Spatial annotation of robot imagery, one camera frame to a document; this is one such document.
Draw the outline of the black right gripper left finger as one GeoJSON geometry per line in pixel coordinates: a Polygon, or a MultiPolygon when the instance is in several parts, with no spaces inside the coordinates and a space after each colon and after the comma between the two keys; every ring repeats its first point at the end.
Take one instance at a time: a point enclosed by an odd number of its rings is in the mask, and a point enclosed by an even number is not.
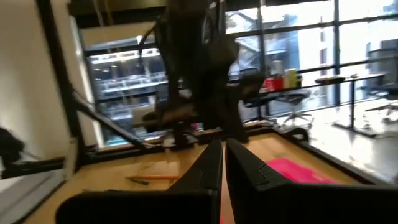
{"type": "Polygon", "coordinates": [[[56,224],[219,224],[223,147],[213,140],[161,191],[88,191],[62,202],[56,224]]]}

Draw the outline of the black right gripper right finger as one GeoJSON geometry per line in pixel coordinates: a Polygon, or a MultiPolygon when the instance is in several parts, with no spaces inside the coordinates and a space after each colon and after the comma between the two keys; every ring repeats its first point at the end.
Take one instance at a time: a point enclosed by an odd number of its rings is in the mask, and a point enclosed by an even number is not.
{"type": "Polygon", "coordinates": [[[398,224],[398,188],[292,182],[235,139],[226,179],[236,224],[398,224]]]}

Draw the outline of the clear supply box pink lid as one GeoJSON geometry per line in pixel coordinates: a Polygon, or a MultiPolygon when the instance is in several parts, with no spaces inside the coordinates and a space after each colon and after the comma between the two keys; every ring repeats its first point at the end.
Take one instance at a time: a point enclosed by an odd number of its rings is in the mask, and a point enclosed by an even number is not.
{"type": "Polygon", "coordinates": [[[308,184],[335,184],[334,181],[289,159],[273,159],[265,161],[265,163],[293,182],[308,184]]]}

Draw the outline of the orange pencil with red eraser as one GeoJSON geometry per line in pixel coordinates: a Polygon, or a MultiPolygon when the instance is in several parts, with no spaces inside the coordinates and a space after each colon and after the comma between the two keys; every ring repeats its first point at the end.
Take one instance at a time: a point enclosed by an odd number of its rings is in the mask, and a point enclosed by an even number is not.
{"type": "Polygon", "coordinates": [[[128,179],[138,179],[138,180],[178,180],[180,176],[178,175],[134,175],[126,177],[128,179]]]}

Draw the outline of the black office chair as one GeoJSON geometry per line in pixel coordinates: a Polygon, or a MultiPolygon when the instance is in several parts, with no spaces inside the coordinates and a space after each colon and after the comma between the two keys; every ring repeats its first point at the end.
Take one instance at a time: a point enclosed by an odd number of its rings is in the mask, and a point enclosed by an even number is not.
{"type": "Polygon", "coordinates": [[[292,125],[294,126],[295,120],[297,118],[306,121],[309,127],[312,126],[314,117],[311,114],[303,113],[297,109],[298,105],[303,100],[307,99],[310,95],[310,90],[299,89],[283,92],[276,98],[277,101],[288,103],[291,105],[291,112],[289,113],[288,117],[282,122],[282,126],[286,126],[289,121],[291,121],[292,125]]]}

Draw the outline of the red container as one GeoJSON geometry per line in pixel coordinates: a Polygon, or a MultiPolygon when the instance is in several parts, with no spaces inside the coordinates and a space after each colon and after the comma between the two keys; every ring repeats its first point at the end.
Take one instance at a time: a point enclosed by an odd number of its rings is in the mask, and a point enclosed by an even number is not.
{"type": "Polygon", "coordinates": [[[282,90],[284,88],[283,78],[267,78],[264,80],[264,88],[267,92],[282,90]]]}

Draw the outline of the yellow green container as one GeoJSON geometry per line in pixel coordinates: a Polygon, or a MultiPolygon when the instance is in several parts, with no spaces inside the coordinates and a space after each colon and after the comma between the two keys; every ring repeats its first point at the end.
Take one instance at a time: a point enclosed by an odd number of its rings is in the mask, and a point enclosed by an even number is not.
{"type": "Polygon", "coordinates": [[[284,75],[284,88],[295,88],[297,86],[297,71],[296,69],[288,69],[284,75]]]}

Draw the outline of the white container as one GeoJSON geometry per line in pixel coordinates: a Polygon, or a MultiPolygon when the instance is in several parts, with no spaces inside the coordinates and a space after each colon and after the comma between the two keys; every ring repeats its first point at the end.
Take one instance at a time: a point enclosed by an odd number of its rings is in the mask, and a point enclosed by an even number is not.
{"type": "Polygon", "coordinates": [[[284,64],[281,60],[274,60],[271,63],[271,77],[280,78],[285,73],[284,64]]]}

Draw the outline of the long black desk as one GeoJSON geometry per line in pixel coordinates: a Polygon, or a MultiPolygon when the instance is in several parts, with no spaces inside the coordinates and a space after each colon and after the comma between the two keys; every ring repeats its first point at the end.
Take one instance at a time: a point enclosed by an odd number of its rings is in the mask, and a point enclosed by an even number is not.
{"type": "Polygon", "coordinates": [[[368,75],[362,75],[362,76],[352,75],[349,77],[333,76],[333,77],[319,78],[319,79],[315,80],[314,85],[310,85],[310,86],[297,86],[295,88],[288,88],[288,89],[283,88],[282,90],[277,90],[277,91],[272,91],[272,92],[267,92],[266,90],[264,90],[257,96],[254,96],[254,97],[248,99],[248,103],[246,103],[246,106],[257,108],[258,120],[262,120],[262,119],[266,119],[266,118],[261,116],[261,106],[268,104],[268,102],[270,102],[270,101],[276,100],[276,98],[283,92],[299,90],[299,89],[307,90],[308,88],[315,88],[315,87],[320,87],[320,86],[340,85],[342,83],[350,83],[350,91],[349,92],[350,92],[351,98],[350,98],[349,105],[350,105],[350,110],[351,110],[350,111],[351,117],[349,119],[349,123],[343,124],[343,123],[339,123],[336,121],[333,123],[333,125],[336,127],[342,128],[342,129],[351,130],[357,134],[361,134],[368,138],[375,138],[377,136],[377,134],[361,131],[354,126],[355,82],[360,81],[360,80],[369,80],[369,79],[373,79],[373,78],[377,78],[378,82],[381,82],[385,75],[386,75],[385,73],[375,73],[375,74],[368,74],[368,75]]]}

